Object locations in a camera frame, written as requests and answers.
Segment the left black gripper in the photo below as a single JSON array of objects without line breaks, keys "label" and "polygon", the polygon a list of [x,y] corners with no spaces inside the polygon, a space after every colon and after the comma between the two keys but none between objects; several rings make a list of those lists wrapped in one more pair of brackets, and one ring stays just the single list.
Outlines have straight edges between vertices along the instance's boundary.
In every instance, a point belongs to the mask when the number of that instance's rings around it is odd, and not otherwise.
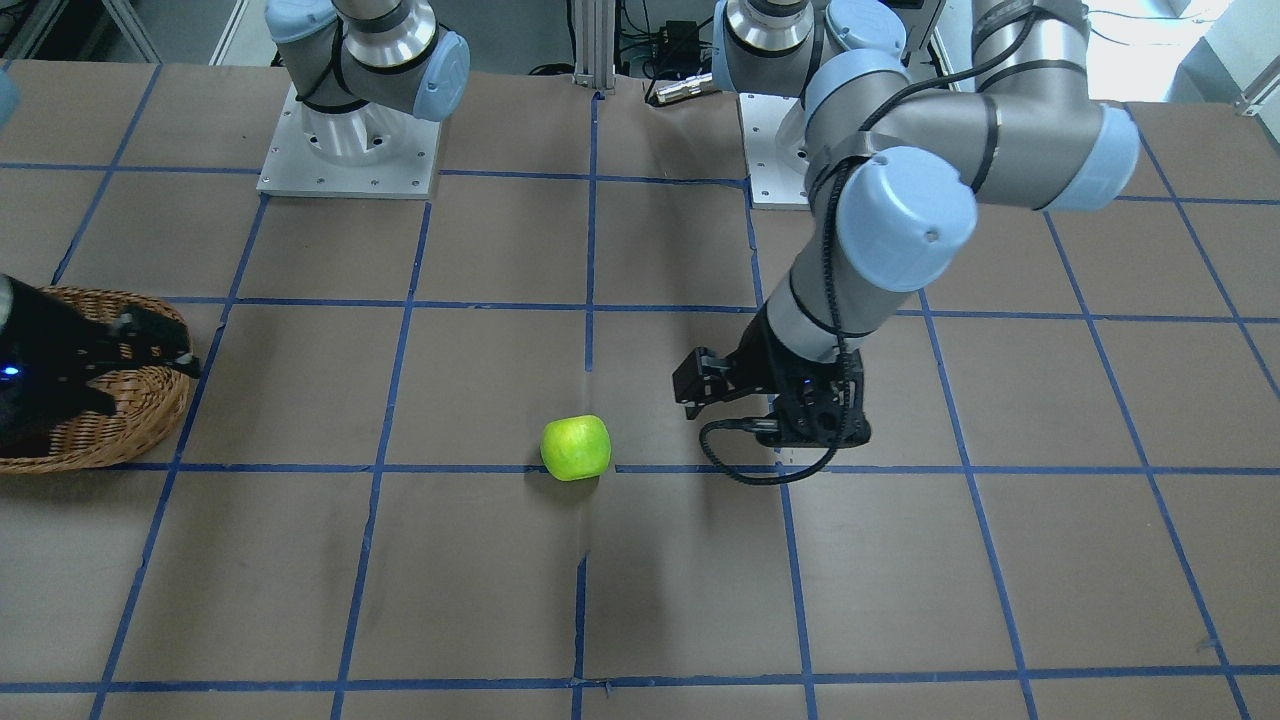
[{"label": "left black gripper", "polygon": [[695,347],[672,373],[675,402],[687,420],[714,404],[773,395],[773,413],[754,420],[756,441],[773,448],[855,448],[870,441],[863,409],[864,370],[858,350],[851,372],[787,348],[765,309],[750,320],[736,351],[721,356]]}]

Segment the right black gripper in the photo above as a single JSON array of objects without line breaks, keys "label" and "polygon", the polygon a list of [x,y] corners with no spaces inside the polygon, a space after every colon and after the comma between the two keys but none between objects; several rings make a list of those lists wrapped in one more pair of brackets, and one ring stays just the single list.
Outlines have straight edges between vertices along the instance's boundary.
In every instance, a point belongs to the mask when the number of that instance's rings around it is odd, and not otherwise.
[{"label": "right black gripper", "polygon": [[189,328],[180,318],[124,306],[110,322],[92,322],[69,304],[3,275],[3,452],[86,413],[116,415],[116,401],[91,380],[111,372],[161,366],[204,377]]}]

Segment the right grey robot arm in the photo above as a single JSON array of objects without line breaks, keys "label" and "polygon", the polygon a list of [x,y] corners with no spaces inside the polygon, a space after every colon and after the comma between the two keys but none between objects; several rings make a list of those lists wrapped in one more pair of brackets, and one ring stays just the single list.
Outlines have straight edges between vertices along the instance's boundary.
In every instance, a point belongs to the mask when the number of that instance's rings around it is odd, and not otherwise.
[{"label": "right grey robot arm", "polygon": [[[323,197],[348,173],[410,159],[460,105],[466,40],[426,1],[270,1],[265,20],[291,73],[282,152],[259,188],[287,196],[283,163],[308,161]],[[202,375],[188,325],[159,299],[36,288],[3,277],[3,465],[96,468],[152,448]]]}]

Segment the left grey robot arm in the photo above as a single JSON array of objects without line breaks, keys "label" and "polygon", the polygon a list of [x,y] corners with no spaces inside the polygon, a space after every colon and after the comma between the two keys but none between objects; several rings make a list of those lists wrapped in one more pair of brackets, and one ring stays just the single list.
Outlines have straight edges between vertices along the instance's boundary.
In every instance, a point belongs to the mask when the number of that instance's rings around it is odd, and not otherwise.
[{"label": "left grey robot arm", "polygon": [[767,447],[870,437],[860,346],[941,277],[980,204],[1094,211],[1137,167],[1135,123],[1089,96],[1080,1],[977,1],[972,69],[911,82],[908,31],[881,1],[721,1],[716,86],[795,97],[814,233],[724,357],[675,370],[689,419],[769,395],[727,420]]}]

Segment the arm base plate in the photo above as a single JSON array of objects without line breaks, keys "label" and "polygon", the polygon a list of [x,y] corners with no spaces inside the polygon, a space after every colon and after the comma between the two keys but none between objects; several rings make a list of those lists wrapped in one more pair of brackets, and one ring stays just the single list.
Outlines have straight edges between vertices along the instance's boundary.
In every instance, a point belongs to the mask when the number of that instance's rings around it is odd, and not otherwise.
[{"label": "arm base plate", "polygon": [[442,123],[370,104],[315,111],[285,91],[256,188],[273,197],[428,201]]},{"label": "arm base plate", "polygon": [[796,97],[739,95],[742,150],[756,209],[801,211],[809,206],[805,115]]}]

